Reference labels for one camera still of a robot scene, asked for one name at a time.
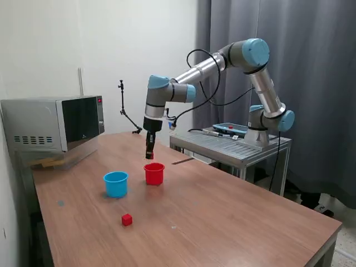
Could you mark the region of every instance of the red cube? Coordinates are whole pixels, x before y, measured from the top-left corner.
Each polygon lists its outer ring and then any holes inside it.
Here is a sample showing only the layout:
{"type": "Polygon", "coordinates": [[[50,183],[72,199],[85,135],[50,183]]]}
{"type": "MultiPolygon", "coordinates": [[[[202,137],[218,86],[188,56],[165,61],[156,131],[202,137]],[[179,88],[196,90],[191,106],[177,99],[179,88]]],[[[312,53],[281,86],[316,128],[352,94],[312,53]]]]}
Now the red cube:
{"type": "Polygon", "coordinates": [[[124,226],[132,224],[132,216],[130,214],[125,214],[121,217],[121,222],[124,226]]]}

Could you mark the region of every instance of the microwave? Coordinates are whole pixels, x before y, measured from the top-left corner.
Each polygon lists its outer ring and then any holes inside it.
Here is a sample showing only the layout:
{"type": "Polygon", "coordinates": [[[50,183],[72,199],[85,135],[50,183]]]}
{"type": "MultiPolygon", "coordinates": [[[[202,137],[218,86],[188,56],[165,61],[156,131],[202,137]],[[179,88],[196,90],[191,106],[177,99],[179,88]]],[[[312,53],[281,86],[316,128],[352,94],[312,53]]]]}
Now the microwave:
{"type": "Polygon", "coordinates": [[[104,132],[101,96],[1,100],[9,149],[67,152],[104,132]]]}

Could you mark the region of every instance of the blue joint cap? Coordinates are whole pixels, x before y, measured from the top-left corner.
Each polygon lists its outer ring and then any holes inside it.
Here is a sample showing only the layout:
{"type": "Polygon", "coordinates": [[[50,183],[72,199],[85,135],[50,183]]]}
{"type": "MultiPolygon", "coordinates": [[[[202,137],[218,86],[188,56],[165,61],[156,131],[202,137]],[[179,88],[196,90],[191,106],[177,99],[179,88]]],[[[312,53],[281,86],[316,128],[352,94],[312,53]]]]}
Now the blue joint cap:
{"type": "Polygon", "coordinates": [[[286,113],[282,116],[278,124],[278,131],[286,132],[289,130],[295,119],[295,114],[292,110],[287,110],[286,113]]]}
{"type": "Polygon", "coordinates": [[[259,38],[247,39],[243,44],[245,61],[253,67],[263,66],[269,59],[268,44],[259,38]]]}
{"type": "Polygon", "coordinates": [[[169,85],[169,78],[164,76],[151,75],[149,79],[148,89],[159,89],[169,85]]]}
{"type": "Polygon", "coordinates": [[[193,100],[195,99],[196,96],[196,90],[194,85],[187,85],[187,97],[185,102],[186,103],[190,103],[193,102],[193,100]]]}
{"type": "Polygon", "coordinates": [[[252,105],[250,106],[250,112],[253,112],[255,110],[260,110],[263,108],[263,105],[252,105]]]}

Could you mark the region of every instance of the robotic arm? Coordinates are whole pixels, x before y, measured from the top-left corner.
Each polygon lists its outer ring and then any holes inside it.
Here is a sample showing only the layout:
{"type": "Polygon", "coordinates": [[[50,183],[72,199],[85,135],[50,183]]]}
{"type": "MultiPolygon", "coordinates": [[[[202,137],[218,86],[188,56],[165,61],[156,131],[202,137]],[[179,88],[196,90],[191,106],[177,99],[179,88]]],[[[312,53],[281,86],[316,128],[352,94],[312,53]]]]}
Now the robotic arm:
{"type": "Polygon", "coordinates": [[[192,102],[196,90],[191,84],[216,73],[216,64],[221,72],[229,67],[240,67],[250,78],[262,103],[260,106],[250,108],[249,129],[244,138],[247,144],[267,145],[268,128],[287,131],[292,127],[294,112],[287,111],[285,105],[280,102],[266,68],[269,47],[265,41],[254,38],[234,42],[212,56],[215,60],[208,58],[176,78],[169,79],[154,75],[150,77],[144,118],[144,129],[147,130],[147,159],[153,156],[156,132],[162,128],[160,118],[164,115],[165,103],[167,101],[192,102]]]}

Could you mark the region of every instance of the cable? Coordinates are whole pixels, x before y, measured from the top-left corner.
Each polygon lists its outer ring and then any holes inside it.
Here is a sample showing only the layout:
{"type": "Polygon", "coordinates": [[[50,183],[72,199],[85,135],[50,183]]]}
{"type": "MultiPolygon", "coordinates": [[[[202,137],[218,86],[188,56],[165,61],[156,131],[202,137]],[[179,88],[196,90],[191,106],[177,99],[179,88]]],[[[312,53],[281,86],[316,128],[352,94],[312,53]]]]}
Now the cable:
{"type": "Polygon", "coordinates": [[[182,113],[180,113],[178,116],[176,116],[176,118],[174,119],[173,124],[172,124],[173,127],[176,127],[177,120],[178,120],[178,118],[179,118],[180,116],[182,116],[183,114],[185,114],[185,113],[187,113],[187,112],[189,112],[189,111],[195,110],[195,109],[197,109],[198,107],[201,107],[201,106],[204,105],[205,103],[208,103],[209,100],[211,100],[211,99],[215,96],[215,94],[216,94],[216,92],[217,92],[217,89],[219,89],[219,86],[220,86],[221,71],[220,71],[220,67],[219,67],[219,64],[217,63],[216,59],[214,59],[213,55],[212,55],[210,52],[208,52],[207,50],[204,50],[204,49],[194,49],[194,50],[192,50],[192,51],[190,51],[190,52],[188,53],[187,57],[189,57],[189,55],[191,55],[192,53],[194,53],[194,52],[196,52],[196,51],[204,52],[204,53],[206,53],[207,55],[209,55],[209,57],[211,57],[212,60],[214,60],[214,62],[215,62],[215,64],[216,64],[216,67],[217,67],[217,72],[218,72],[216,89],[215,89],[214,93],[212,93],[212,95],[211,95],[206,101],[204,101],[203,103],[201,103],[201,104],[199,104],[199,105],[197,105],[197,106],[195,106],[195,107],[189,108],[189,109],[187,109],[186,111],[183,111],[182,113]]]}
{"type": "Polygon", "coordinates": [[[271,183],[269,184],[269,191],[271,191],[274,174],[275,174],[276,168],[277,168],[279,149],[280,149],[280,132],[278,132],[278,150],[277,150],[277,157],[276,157],[276,162],[275,162],[274,168],[273,168],[273,174],[272,174],[271,183]]]}
{"type": "Polygon", "coordinates": [[[170,121],[173,121],[173,120],[176,119],[176,116],[172,116],[172,117],[169,116],[169,107],[166,108],[166,117],[167,117],[170,121]]]}
{"type": "MultiPolygon", "coordinates": [[[[191,53],[189,53],[189,54],[187,55],[186,62],[187,62],[187,65],[191,68],[191,64],[189,64],[189,55],[191,55],[191,53]]],[[[204,87],[203,87],[201,81],[199,82],[199,84],[200,84],[200,87],[201,87],[201,90],[202,90],[202,93],[203,93],[205,99],[207,99],[207,95],[206,95],[206,93],[205,93],[205,90],[204,90],[204,87]]],[[[234,103],[235,101],[239,100],[240,98],[242,98],[245,94],[247,94],[248,92],[250,92],[252,89],[254,89],[254,87],[251,87],[251,88],[248,89],[246,92],[244,92],[242,95],[238,96],[236,99],[234,99],[234,100],[232,100],[232,101],[230,101],[230,102],[228,102],[228,103],[216,104],[216,103],[214,103],[211,99],[209,99],[209,102],[210,102],[212,105],[214,105],[214,106],[227,106],[227,105],[232,104],[232,103],[234,103]]]]}
{"type": "Polygon", "coordinates": [[[346,251],[341,250],[341,249],[339,249],[338,247],[335,248],[335,251],[336,251],[337,253],[340,253],[341,255],[345,256],[346,258],[348,258],[348,259],[350,259],[350,260],[356,262],[356,256],[351,255],[350,253],[347,253],[346,251]]]}
{"type": "Polygon", "coordinates": [[[218,136],[218,137],[234,137],[235,136],[235,134],[233,134],[233,133],[232,134],[225,134],[225,133],[223,134],[221,132],[210,131],[207,129],[193,128],[193,129],[188,130],[188,132],[193,132],[193,131],[204,132],[209,135],[218,136]]]}

